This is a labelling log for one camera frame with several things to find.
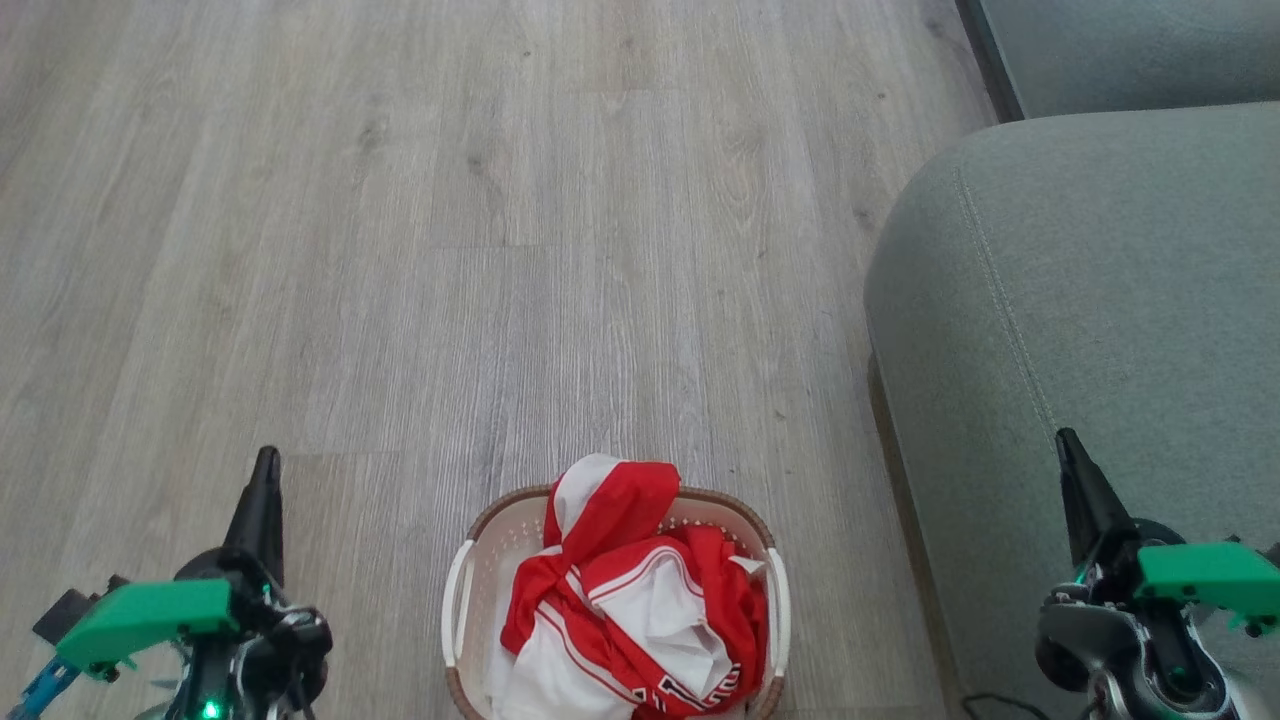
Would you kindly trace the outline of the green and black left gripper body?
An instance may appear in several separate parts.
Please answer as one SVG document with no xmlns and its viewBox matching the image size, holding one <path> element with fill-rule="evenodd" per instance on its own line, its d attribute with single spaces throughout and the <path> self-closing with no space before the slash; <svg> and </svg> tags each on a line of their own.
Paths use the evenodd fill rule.
<svg viewBox="0 0 1280 720">
<path fill-rule="evenodd" d="M 168 582 L 115 583 L 76 616 L 55 656 L 110 683 L 159 646 L 178 651 L 183 669 L 163 720 L 317 720 L 332 625 L 243 550 L 206 551 Z"/>
</svg>

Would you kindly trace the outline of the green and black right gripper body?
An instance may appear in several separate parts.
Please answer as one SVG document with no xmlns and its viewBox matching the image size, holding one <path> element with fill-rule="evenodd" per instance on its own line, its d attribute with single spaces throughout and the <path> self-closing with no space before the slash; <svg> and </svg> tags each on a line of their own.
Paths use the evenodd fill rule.
<svg viewBox="0 0 1280 720">
<path fill-rule="evenodd" d="M 1171 528 L 1135 519 L 1119 530 L 1075 532 L 1076 584 L 1088 603 L 1138 612 L 1156 602 L 1231 614 L 1249 637 L 1280 632 L 1280 544 L 1260 552 L 1236 537 L 1189 543 Z"/>
</svg>

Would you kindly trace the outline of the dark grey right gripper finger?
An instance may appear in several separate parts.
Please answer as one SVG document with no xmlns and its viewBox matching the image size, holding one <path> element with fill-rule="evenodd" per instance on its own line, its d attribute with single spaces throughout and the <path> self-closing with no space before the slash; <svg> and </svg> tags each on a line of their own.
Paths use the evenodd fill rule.
<svg viewBox="0 0 1280 720">
<path fill-rule="evenodd" d="M 1139 542 L 1138 525 L 1073 428 L 1057 429 L 1055 446 L 1071 565 L 1108 565 Z"/>
</svg>

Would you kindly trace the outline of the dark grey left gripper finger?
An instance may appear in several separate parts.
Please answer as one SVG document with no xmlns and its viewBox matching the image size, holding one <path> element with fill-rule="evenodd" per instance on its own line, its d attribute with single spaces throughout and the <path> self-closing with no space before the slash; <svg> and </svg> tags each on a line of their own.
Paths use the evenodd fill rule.
<svg viewBox="0 0 1280 720">
<path fill-rule="evenodd" d="M 255 560 L 276 585 L 284 585 L 282 455 L 275 446 L 259 450 L 223 547 L 233 557 Z"/>
</svg>

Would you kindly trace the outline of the red and white jersey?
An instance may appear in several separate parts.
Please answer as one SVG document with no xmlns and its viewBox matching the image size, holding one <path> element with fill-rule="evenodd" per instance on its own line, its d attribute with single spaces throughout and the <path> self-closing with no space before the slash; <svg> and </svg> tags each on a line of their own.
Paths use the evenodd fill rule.
<svg viewBox="0 0 1280 720">
<path fill-rule="evenodd" d="M 762 561 L 724 529 L 663 529 L 668 462 L 581 457 L 511 584 L 494 720 L 745 720 L 762 688 Z"/>
</svg>

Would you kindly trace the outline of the grey fabric sofa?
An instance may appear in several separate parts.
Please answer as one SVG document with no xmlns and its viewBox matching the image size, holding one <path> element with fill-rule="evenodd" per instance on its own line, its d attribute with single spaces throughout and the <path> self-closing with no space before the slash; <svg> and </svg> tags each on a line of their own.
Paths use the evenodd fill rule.
<svg viewBox="0 0 1280 720">
<path fill-rule="evenodd" d="M 997 126 L 900 193 L 864 292 L 960 692 L 1060 720 L 1053 433 L 1189 541 L 1280 543 L 1280 0 L 955 0 Z"/>
</svg>

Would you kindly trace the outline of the white laundry basket brown rim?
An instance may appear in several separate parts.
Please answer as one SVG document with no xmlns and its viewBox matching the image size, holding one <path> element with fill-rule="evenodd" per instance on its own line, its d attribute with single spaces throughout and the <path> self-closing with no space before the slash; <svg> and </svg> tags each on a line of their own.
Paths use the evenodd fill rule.
<svg viewBox="0 0 1280 720">
<path fill-rule="evenodd" d="M 481 512 L 454 553 L 442 596 L 444 678 L 456 720 L 492 720 L 489 669 L 515 569 L 541 550 L 549 486 L 502 496 Z M 768 598 L 767 661 L 762 689 L 745 703 L 745 720 L 777 720 L 792 641 L 792 597 L 785 560 L 762 518 L 733 496 L 682 487 L 662 530 L 717 525 L 739 552 L 763 564 Z"/>
</svg>

